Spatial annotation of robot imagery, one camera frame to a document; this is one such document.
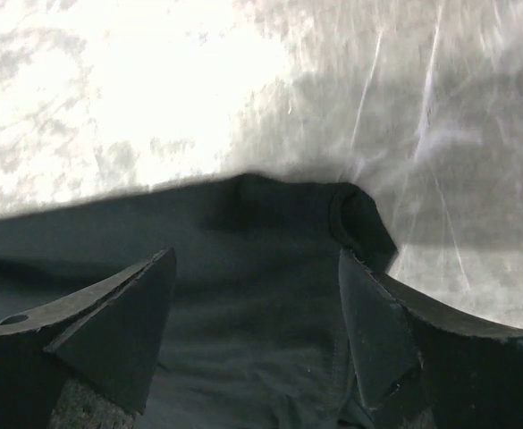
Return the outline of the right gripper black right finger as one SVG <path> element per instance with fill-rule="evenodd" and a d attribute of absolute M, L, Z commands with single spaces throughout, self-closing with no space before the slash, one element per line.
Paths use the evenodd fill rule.
<path fill-rule="evenodd" d="M 339 261 L 359 396 L 375 428 L 523 428 L 523 330 Z"/>

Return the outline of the black floral print t shirt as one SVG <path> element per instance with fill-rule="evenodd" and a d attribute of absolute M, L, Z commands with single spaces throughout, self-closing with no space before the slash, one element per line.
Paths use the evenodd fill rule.
<path fill-rule="evenodd" d="M 0 316 L 151 257 L 177 281 L 140 428 L 364 428 L 338 284 L 396 247 L 352 184 L 257 175 L 0 221 Z"/>

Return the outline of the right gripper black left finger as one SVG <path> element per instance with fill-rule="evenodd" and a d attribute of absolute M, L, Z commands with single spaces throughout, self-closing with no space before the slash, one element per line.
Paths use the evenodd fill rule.
<path fill-rule="evenodd" d="M 0 322 L 0 428 L 131 428 L 176 278 L 172 250 Z"/>

